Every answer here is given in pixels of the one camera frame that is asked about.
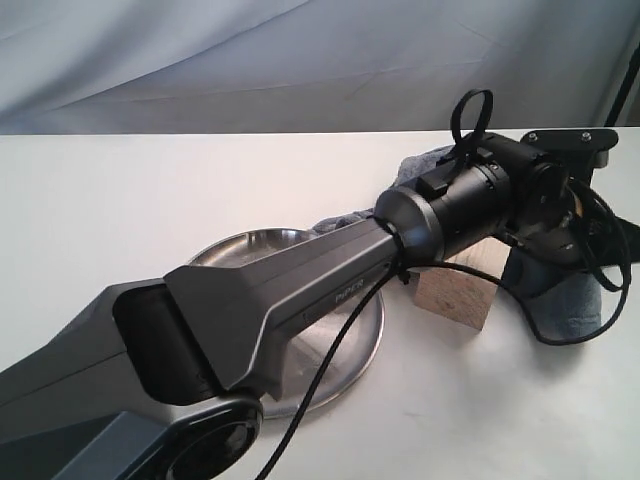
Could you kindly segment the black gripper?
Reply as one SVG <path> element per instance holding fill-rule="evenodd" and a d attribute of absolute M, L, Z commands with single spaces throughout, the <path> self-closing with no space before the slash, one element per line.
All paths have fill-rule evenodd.
<path fill-rule="evenodd" d="M 623 262 L 619 235 L 626 240 L 630 262 L 639 262 L 639 226 L 618 217 L 605 202 L 587 194 L 577 196 L 575 208 L 560 224 L 544 231 L 504 232 L 504 243 L 529 257 L 566 271 L 591 266 L 614 267 Z"/>

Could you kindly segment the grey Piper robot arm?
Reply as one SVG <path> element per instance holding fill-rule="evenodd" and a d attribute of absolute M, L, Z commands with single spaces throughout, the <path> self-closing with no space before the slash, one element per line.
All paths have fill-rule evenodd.
<path fill-rule="evenodd" d="M 5 479 L 211 479 L 255 442 L 289 342 L 489 237 L 626 297 L 637 226 L 590 187 L 617 133 L 477 130 L 364 220 L 241 267 L 113 285 L 1 375 Z"/>

